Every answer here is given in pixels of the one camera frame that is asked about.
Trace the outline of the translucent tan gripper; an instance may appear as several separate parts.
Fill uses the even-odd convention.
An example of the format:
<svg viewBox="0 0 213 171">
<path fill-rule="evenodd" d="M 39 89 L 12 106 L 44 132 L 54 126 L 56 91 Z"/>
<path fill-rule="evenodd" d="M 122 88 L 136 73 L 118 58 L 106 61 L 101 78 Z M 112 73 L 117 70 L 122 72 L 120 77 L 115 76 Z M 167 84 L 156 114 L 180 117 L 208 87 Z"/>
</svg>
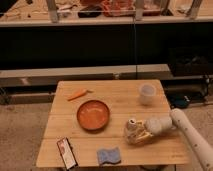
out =
<svg viewBox="0 0 213 171">
<path fill-rule="evenodd" d="M 141 143 L 143 141 L 147 141 L 148 139 L 152 138 L 153 134 L 150 133 L 147 128 L 145 127 L 143 122 L 137 123 L 136 129 L 136 142 Z"/>
</svg>

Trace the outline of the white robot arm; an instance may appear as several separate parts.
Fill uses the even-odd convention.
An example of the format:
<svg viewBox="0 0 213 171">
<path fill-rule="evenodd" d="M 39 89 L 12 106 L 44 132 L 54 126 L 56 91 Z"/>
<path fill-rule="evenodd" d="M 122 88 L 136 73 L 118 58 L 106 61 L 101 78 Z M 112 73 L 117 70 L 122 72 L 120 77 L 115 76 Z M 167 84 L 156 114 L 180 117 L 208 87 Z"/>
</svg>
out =
<svg viewBox="0 0 213 171">
<path fill-rule="evenodd" d="M 142 142 L 151 137 L 157 137 L 171 130 L 173 126 L 182 132 L 203 171 L 213 171 L 213 147 L 196 130 L 185 113 L 179 108 L 172 109 L 167 116 L 146 119 L 143 122 L 143 134 L 137 138 L 137 141 Z"/>
</svg>

